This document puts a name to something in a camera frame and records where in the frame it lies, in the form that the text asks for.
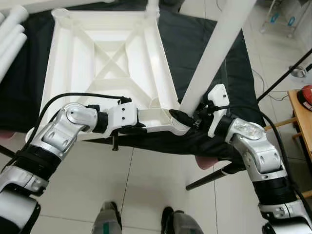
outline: robotic arm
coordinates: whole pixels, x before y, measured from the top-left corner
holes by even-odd
[[[181,111],[170,113],[181,123],[207,131],[208,136],[223,137],[243,158],[248,175],[259,199],[259,210],[268,223],[264,234],[312,234],[312,222],[301,200],[296,197],[292,182],[279,152],[266,138],[264,129],[257,124],[226,116],[229,99],[223,84],[216,85],[208,94],[208,102],[189,118]],[[205,123],[213,113],[212,122]]]
[[[29,234],[40,205],[30,195],[40,196],[49,178],[74,145],[80,131],[102,133],[137,124],[133,102],[117,105],[107,112],[98,106],[70,103],[60,109],[24,151],[18,151],[11,165],[0,174],[0,224],[6,234]]]
[[[225,116],[226,111],[218,108],[229,104],[224,85],[216,85],[207,99],[196,120],[181,111],[170,113],[187,126],[208,129],[210,137],[223,137],[238,150],[258,196],[260,212],[268,220],[262,228],[264,234],[312,234],[309,215],[297,199],[279,153],[267,140],[263,128]],[[212,118],[208,124],[206,117]],[[0,224],[5,233],[30,233],[40,205],[29,196],[43,194],[49,178],[65,159],[80,131],[109,137],[129,126],[142,126],[138,124],[133,102],[119,104],[106,112],[100,112],[97,106],[85,107],[78,103],[64,106],[55,120],[47,124],[25,150],[18,151],[12,164],[0,174]]]

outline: black tube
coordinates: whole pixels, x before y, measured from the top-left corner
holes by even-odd
[[[15,153],[13,151],[3,147],[2,145],[0,145],[0,153],[4,154],[10,158],[14,158],[14,156],[15,156]]]
[[[307,72],[308,72],[309,70],[311,70],[311,69],[312,69],[312,63],[310,63],[310,64],[306,67]]]
[[[222,169],[220,169],[216,172],[213,172],[210,175],[207,175],[207,176],[203,177],[202,179],[195,181],[192,184],[189,184],[188,186],[186,186],[186,190],[189,191],[191,189],[197,188],[201,185],[207,184],[207,183],[214,181],[216,179],[222,178],[226,175],[232,175],[232,174],[235,174],[237,172],[244,171],[244,170],[245,170],[245,166],[230,163],[229,165],[223,167]]]
[[[116,132],[113,134],[113,151],[119,150],[118,139],[119,139],[118,132]]]
[[[216,179],[222,178],[224,176],[226,176],[227,174],[224,174],[222,172],[222,169],[217,170],[216,172],[211,173],[210,175],[207,175],[205,177],[203,177],[202,179],[199,179],[198,181],[193,182],[192,184],[189,184],[188,186],[186,186],[186,190],[192,190],[194,188],[197,188],[201,185],[207,184],[211,181],[214,181]]]
[[[257,102],[259,103],[262,98],[264,98],[269,92],[272,91],[272,89],[274,89],[280,82],[283,81],[283,79],[285,79],[297,66],[299,66],[310,54],[312,54],[312,49],[309,50],[301,59],[299,59],[299,61],[291,67],[291,69],[289,69],[284,75],[282,75],[273,85],[271,85],[270,88],[267,89],[267,91],[265,91],[263,94],[261,94],[260,97],[257,98]]]

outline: wooden table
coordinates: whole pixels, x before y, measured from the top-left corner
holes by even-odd
[[[302,136],[312,160],[312,112],[304,108],[297,99],[298,90],[289,90],[288,96],[292,104],[292,109],[295,117],[275,124],[276,127],[297,122],[300,128],[300,133],[293,135],[293,139]],[[304,197],[311,197],[312,191],[303,193]]]

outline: red object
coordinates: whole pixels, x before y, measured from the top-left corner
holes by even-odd
[[[297,98],[302,106],[304,106],[309,111],[312,111],[312,85],[304,86],[297,93]]]
[[[304,96],[305,100],[309,104],[312,104],[312,85],[304,86],[302,88],[302,93],[303,93],[303,96]]]

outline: black cable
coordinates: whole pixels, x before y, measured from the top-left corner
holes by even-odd
[[[260,78],[260,80],[262,82],[262,93],[264,93],[265,83],[264,83],[263,77],[256,70],[252,69],[252,71],[255,72],[257,74],[257,76]],[[272,98],[273,100],[275,100],[275,101],[283,101],[285,98],[288,97],[288,95],[285,95],[285,96],[283,96],[281,98],[277,98],[277,97],[271,96],[270,94],[268,94],[268,96],[270,98]]]
[[[37,121],[36,124],[34,126],[34,130],[32,131],[28,141],[26,142],[26,144],[24,145],[24,147],[22,148],[22,151],[25,150],[30,142],[34,139],[36,132],[40,126],[40,123],[42,121],[42,118],[45,114],[45,112],[47,111],[47,109],[49,108],[49,106],[56,101],[59,98],[63,98],[63,97],[67,97],[67,96],[87,96],[87,97],[98,97],[98,98],[109,98],[109,99],[120,99],[123,101],[128,101],[129,98],[123,97],[123,96],[110,96],[110,95],[102,95],[102,94],[92,94],[92,93],[65,93],[65,94],[60,94],[60,95],[56,95],[55,97],[51,98],[47,104],[45,104],[45,106],[43,107]]]
[[[220,106],[220,107],[218,107],[219,110],[231,109],[231,108],[244,108],[244,109],[250,109],[250,110],[253,110],[255,112],[258,112],[270,124],[270,126],[272,127],[272,129],[274,131],[275,137],[277,139],[279,148],[281,150],[281,154],[282,154],[282,158],[283,158],[283,161],[284,161],[285,170],[286,170],[286,172],[288,174],[288,179],[289,179],[289,181],[291,183],[291,186],[294,189],[294,191],[296,192],[296,194],[298,195],[298,197],[301,199],[301,201],[303,203],[303,206],[306,209],[307,214],[308,214],[310,220],[312,220],[312,211],[311,211],[310,206],[307,203],[306,199],[303,197],[303,195],[299,191],[297,183],[293,179],[292,173],[290,171],[290,166],[289,166],[289,161],[288,161],[288,158],[287,158],[287,154],[286,154],[286,151],[285,151],[285,148],[284,148],[284,144],[283,144],[282,139],[281,139],[281,137],[280,137],[280,135],[279,135],[279,133],[277,131],[277,128],[275,127],[275,125],[272,122],[272,120],[266,114],[264,114],[262,111],[254,108],[254,107],[250,107],[250,106],[245,106],[245,105],[233,105],[233,106],[231,106],[231,105],[229,105],[229,106]]]
[[[51,123],[55,119],[55,117],[58,115],[58,113],[59,113],[59,110],[55,112],[55,114],[50,119],[49,123]]]

